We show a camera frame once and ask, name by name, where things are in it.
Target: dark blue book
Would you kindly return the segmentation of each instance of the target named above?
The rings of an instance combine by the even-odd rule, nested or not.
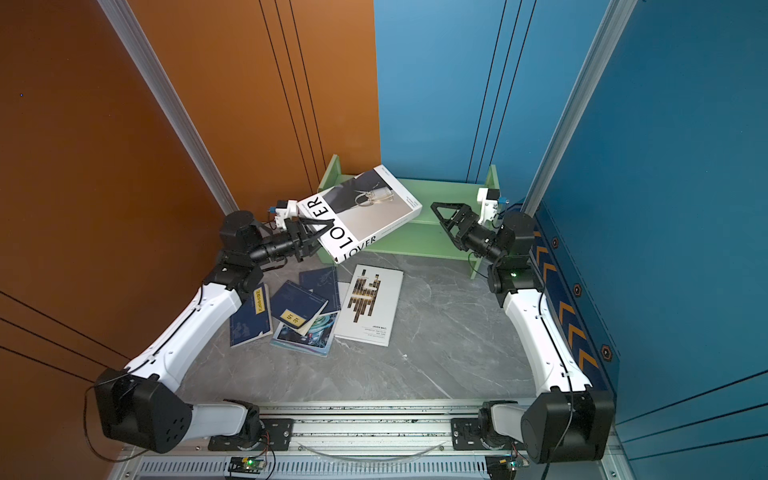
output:
[[[260,283],[248,300],[230,317],[230,346],[272,334],[270,290]]]
[[[304,334],[323,311],[328,299],[310,292],[288,280],[272,296],[272,316],[290,328]]]
[[[339,276],[336,274],[334,266],[299,272],[299,285],[322,298],[328,299],[328,304],[320,312],[320,315],[330,315],[341,311]]]

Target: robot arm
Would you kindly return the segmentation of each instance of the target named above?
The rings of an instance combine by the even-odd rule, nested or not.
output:
[[[175,392],[193,360],[210,338],[246,301],[263,273],[298,261],[319,249],[318,239],[332,220],[282,219],[269,232],[253,214],[227,215],[219,232],[223,249],[190,304],[122,372],[106,369],[94,391],[104,436],[158,453],[185,439],[238,435],[245,443],[261,436],[258,408],[236,402],[188,405]]]
[[[440,209],[452,215],[445,218]],[[613,396],[592,389],[549,313],[544,285],[530,261],[534,220],[509,212],[496,232],[485,228],[469,205],[434,203],[432,211],[457,248],[491,261],[488,288],[518,331],[533,371],[537,397],[528,408],[487,402],[480,411],[484,442],[522,441],[537,463],[602,458],[614,418]]]

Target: black groove line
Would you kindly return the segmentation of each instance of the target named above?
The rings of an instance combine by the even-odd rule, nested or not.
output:
[[[504,23],[504,12],[507,10],[507,0],[504,0],[502,8],[502,19],[498,21],[498,32],[496,32],[496,43],[493,45],[493,55],[491,56],[491,67],[488,69],[488,80],[485,81],[485,93],[482,95],[482,105],[480,105],[480,117],[478,118],[478,127],[475,130],[475,141],[472,142],[472,153],[469,154],[469,166],[467,166],[467,179],[464,183],[469,183],[469,171],[472,169],[472,157],[475,156],[475,145],[478,143],[478,133],[480,132],[480,121],[482,120],[482,111],[485,108],[485,97],[488,95],[488,85],[491,83],[491,72],[493,71],[493,60],[496,58],[496,49],[498,48],[498,37],[502,34],[502,23]]]
[[[661,430],[659,432],[649,433],[648,435],[642,435],[640,437],[635,437],[634,439],[623,440],[621,443],[634,442],[635,440],[646,439],[647,437],[652,437],[654,435],[659,435],[661,433],[672,432],[673,430],[684,429],[684,428],[690,427],[692,425],[698,425],[700,423],[706,423],[706,422],[709,422],[710,420],[722,419],[722,418],[727,417],[727,416],[736,415],[737,413],[744,413],[744,412],[749,412],[750,410],[754,410],[754,409],[761,409],[764,406],[768,406],[768,402],[761,403],[759,405],[755,405],[755,406],[751,406],[751,407],[746,407],[745,409],[741,409],[741,410],[734,410],[733,412],[728,412],[728,413],[723,413],[723,414],[720,414],[720,415],[715,415],[714,417],[710,417],[708,419],[697,420],[696,422],[686,423],[685,425],[680,425],[678,427],[672,427],[671,429],[666,429],[666,430]]]
[[[261,4],[261,0],[259,0],[259,8],[261,9],[261,16],[264,18],[264,28],[266,28],[266,36],[270,39],[270,47],[272,47],[272,56],[275,58],[275,67],[277,67],[277,75],[280,77],[280,84],[283,86],[283,95],[285,95],[286,97],[286,106],[288,107],[288,115],[290,116],[290,123],[293,125],[293,133],[296,135],[296,143],[299,145],[299,154],[301,154],[301,163],[304,164],[304,173],[306,173],[306,182],[310,186],[310,195],[311,195],[312,181],[310,180],[310,171],[307,170],[306,168],[306,160],[304,160],[304,151],[301,149],[301,142],[299,141],[299,131],[296,129],[296,122],[293,121],[293,113],[291,113],[290,103],[288,102],[288,92],[286,91],[285,83],[283,83],[283,74],[280,73],[280,64],[277,63],[277,53],[275,53],[275,44],[272,43],[270,26],[266,23],[266,15],[264,14],[264,6]]]
[[[716,447],[718,445],[726,445],[728,443],[744,442],[745,440],[761,439],[762,437],[768,437],[768,433],[761,433],[759,435],[752,435],[748,437],[742,437],[740,439],[723,440],[722,442],[707,443],[706,445],[698,445],[695,447],[688,447],[687,449],[672,450],[671,452],[654,453],[653,455],[643,455],[642,457],[627,458],[630,462],[632,460],[642,460],[643,458],[659,457],[662,455],[669,455],[670,453],[689,452],[690,450],[705,449],[706,447]]]
[[[306,126],[306,116],[304,115],[304,107],[301,105],[301,94],[299,93],[299,84],[296,83],[296,72],[293,71],[293,62],[290,60],[290,51],[288,50],[288,41],[286,40],[286,31],[283,28],[283,20],[280,18],[280,9],[277,7],[277,0],[275,0],[275,10],[277,10],[277,21],[280,23],[280,31],[283,33],[283,43],[286,46],[286,56],[288,57],[290,74],[293,76],[293,87],[296,89],[296,98],[299,100],[299,110],[301,111],[301,119],[304,120],[304,131],[306,132],[306,141],[310,143],[310,154],[312,155],[312,166],[315,167],[315,177],[317,177],[317,183],[319,183],[320,174],[317,172],[317,163],[315,162],[315,150],[312,148],[312,139],[310,138],[310,128]]]
[[[533,12],[536,10],[536,2],[534,0],[533,8],[531,8],[531,17],[528,19],[528,27],[525,29],[525,36],[523,37],[523,45],[520,47],[520,55],[518,55],[518,64],[515,66],[515,74],[512,75],[512,84],[509,86],[509,93],[507,94],[507,103],[504,105],[504,113],[502,114],[502,122],[498,125],[498,133],[496,134],[496,141],[493,143],[493,151],[491,152],[491,160],[488,161],[488,166],[493,164],[493,156],[496,153],[496,145],[498,145],[498,138],[502,135],[502,127],[504,126],[504,117],[507,114],[507,107],[509,106],[509,98],[512,96],[512,88],[515,86],[515,79],[518,77],[518,68],[520,68],[520,59],[523,57],[523,49],[525,48],[525,40],[528,39],[528,30],[531,29],[531,20],[533,20]],[[478,169],[478,175],[475,178],[477,183],[478,177],[480,177],[480,170],[482,169],[482,157],[480,157],[480,168]]]
[[[617,423],[616,425],[621,425],[622,423],[631,422],[632,420],[639,419],[640,417],[645,417],[646,415],[650,415],[651,413],[656,413],[656,412],[659,412],[660,410],[668,409],[671,406],[680,405],[681,403],[687,402],[688,400],[697,399],[700,396],[705,396],[708,393],[716,392],[717,390],[722,390],[722,389],[725,389],[725,388],[727,388],[729,386],[734,386],[737,383],[746,382],[747,380],[751,380],[751,379],[753,379],[755,377],[758,377],[758,376],[761,376],[761,375],[765,375],[766,373],[768,373],[768,370],[763,370],[762,372],[754,373],[754,374],[752,374],[750,376],[745,376],[742,379],[734,380],[731,383],[726,383],[725,385],[721,385],[721,386],[716,387],[714,389],[707,390],[706,392],[697,393],[696,395],[690,396],[690,397],[688,397],[686,399],[677,400],[676,402],[672,402],[669,405],[665,405],[663,407],[659,407],[657,409],[651,410],[650,412],[641,413],[640,415],[636,415],[636,416],[632,417],[631,419],[622,420],[621,422]]]
[[[26,306],[26,307],[27,307],[27,308],[29,308],[31,311],[33,311],[33,312],[35,312],[35,313],[38,313],[38,314],[40,314],[40,315],[43,315],[45,318],[47,318],[47,319],[51,320],[52,322],[58,323],[59,325],[63,326],[64,328],[66,328],[66,329],[69,329],[69,330],[71,330],[72,332],[75,332],[75,333],[77,333],[79,336],[82,336],[82,337],[84,337],[84,338],[87,338],[87,339],[89,339],[90,341],[92,341],[93,343],[97,343],[98,345],[101,345],[101,346],[103,346],[105,349],[109,350],[110,352],[113,352],[113,353],[117,353],[119,356],[123,357],[123,358],[124,358],[124,359],[126,359],[126,360],[130,360],[130,359],[131,359],[130,357],[128,357],[128,356],[126,356],[126,355],[123,355],[122,353],[118,352],[117,350],[109,348],[108,346],[106,346],[105,344],[103,344],[103,343],[99,342],[98,340],[96,340],[96,339],[93,339],[93,338],[91,338],[91,337],[90,337],[90,336],[88,336],[88,335],[85,335],[83,332],[80,332],[79,330],[76,330],[76,329],[74,329],[74,328],[70,327],[70,326],[69,326],[69,325],[67,325],[66,323],[64,323],[64,322],[60,322],[59,320],[56,320],[54,317],[52,317],[52,316],[48,315],[47,313],[43,313],[43,312],[41,312],[40,310],[38,310],[38,309],[34,308],[33,306],[29,305],[28,303],[24,303],[24,302],[22,302],[21,300],[19,300],[19,299],[18,299],[18,298],[16,298],[15,296],[12,296],[12,295],[8,295],[6,292],[3,292],[2,290],[0,290],[0,293],[1,293],[2,295],[5,295],[5,296],[7,296],[9,299],[13,300],[13,301],[14,301],[14,302],[16,302],[16,303],[18,303],[18,304],[20,304],[20,305],[23,305],[23,306]]]
[[[58,370],[59,372],[66,373],[67,375],[72,375],[73,377],[78,378],[80,380],[85,380],[88,383],[93,383],[94,382],[94,380],[86,379],[84,376],[79,376],[77,373],[72,373],[72,372],[70,372],[68,370],[60,369],[57,366],[51,365],[50,363],[43,362],[42,360],[38,360],[36,358],[32,358],[29,355],[25,355],[24,353],[17,352],[16,350],[13,350],[13,349],[9,349],[7,346],[0,345],[0,349],[5,350],[6,352],[15,353],[16,355],[22,356],[22,357],[24,357],[24,358],[26,358],[28,360],[31,360],[32,362],[37,362],[37,363],[39,363],[41,365],[49,366],[49,367],[51,367],[54,370]]]
[[[493,101],[493,110],[491,110],[491,121],[488,123],[488,131],[485,132],[485,143],[482,146],[482,153],[480,154],[480,166],[478,167],[478,174],[475,175],[475,183],[477,183],[477,177],[480,176],[480,169],[482,168],[482,158],[485,156],[485,148],[488,146],[488,136],[491,134],[491,127],[493,127],[493,116],[496,114],[496,104],[498,103],[498,94],[502,91],[502,84],[504,83],[504,72],[507,71],[507,61],[509,60],[509,52],[512,50],[512,40],[515,39],[515,31],[518,28],[518,19],[520,18],[520,9],[523,6],[523,0],[520,0],[518,5],[518,14],[515,16],[515,24],[512,26],[512,35],[509,37],[509,46],[507,47],[507,56],[504,58],[504,67],[502,68],[502,78],[498,81],[498,89],[496,90],[496,99]]]
[[[39,333],[35,333],[35,332],[31,331],[31,330],[28,330],[28,329],[24,328],[24,327],[23,327],[23,326],[21,326],[21,325],[16,325],[16,324],[15,324],[15,323],[13,323],[11,320],[7,320],[7,319],[4,319],[4,318],[3,318],[3,317],[1,317],[1,316],[0,316],[0,320],[1,320],[1,321],[3,321],[3,322],[6,322],[8,325],[13,325],[13,326],[15,326],[16,328],[18,328],[18,329],[20,329],[20,330],[23,330],[23,331],[25,331],[26,333],[29,333],[30,335],[36,336],[36,337],[38,337],[39,339],[43,339],[43,340],[45,340],[46,342],[49,342],[49,343],[53,343],[54,345],[56,345],[56,346],[59,346],[59,347],[61,347],[62,349],[64,349],[64,350],[67,350],[68,352],[72,352],[72,353],[74,353],[74,354],[75,354],[75,355],[77,355],[77,356],[81,356],[81,357],[82,357],[82,358],[84,358],[84,359],[88,359],[88,360],[91,360],[93,363],[98,363],[99,365],[103,366],[105,369],[108,369],[108,368],[110,368],[110,366],[109,366],[109,365],[105,365],[104,363],[101,363],[101,362],[99,362],[98,360],[94,360],[94,359],[92,359],[90,356],[86,356],[86,355],[83,355],[83,354],[82,354],[82,353],[80,353],[80,352],[76,352],[75,350],[73,350],[73,349],[69,348],[68,346],[63,346],[63,345],[62,345],[62,344],[60,344],[60,343],[56,343],[56,342],[54,342],[53,340],[51,340],[51,339],[48,339],[48,338],[45,338],[43,335],[40,335]]]
[[[304,64],[304,53],[301,51],[301,41],[299,40],[299,28],[296,26],[296,16],[293,14],[293,0],[288,0],[290,5],[290,16],[293,18],[293,30],[296,32],[296,43],[299,44],[299,56],[301,56],[301,67],[304,69],[304,80],[306,80],[306,91],[310,94],[310,107],[312,108],[312,116],[315,119],[315,131],[317,132],[317,141],[320,143],[320,155],[323,156],[323,166],[328,167],[326,163],[326,152],[323,150],[323,139],[320,138],[320,127],[317,124],[317,115],[315,114],[315,104],[312,101],[312,90],[310,90],[310,79],[306,76],[306,65]]]

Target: stack of books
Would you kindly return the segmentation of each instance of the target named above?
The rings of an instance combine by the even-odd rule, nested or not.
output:
[[[299,273],[299,284],[287,281],[272,297],[273,316],[280,321],[270,343],[286,349],[328,356],[348,283],[339,283],[334,266]]]

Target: vent grille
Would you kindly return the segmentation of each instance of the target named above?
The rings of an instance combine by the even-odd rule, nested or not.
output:
[[[226,477],[230,457],[149,457],[141,463],[139,478],[157,477]],[[240,478],[266,478],[273,461],[259,475],[237,475]],[[277,457],[270,480],[304,480],[305,478],[488,478],[485,459],[474,456],[423,458],[407,463],[335,463],[320,457]]]

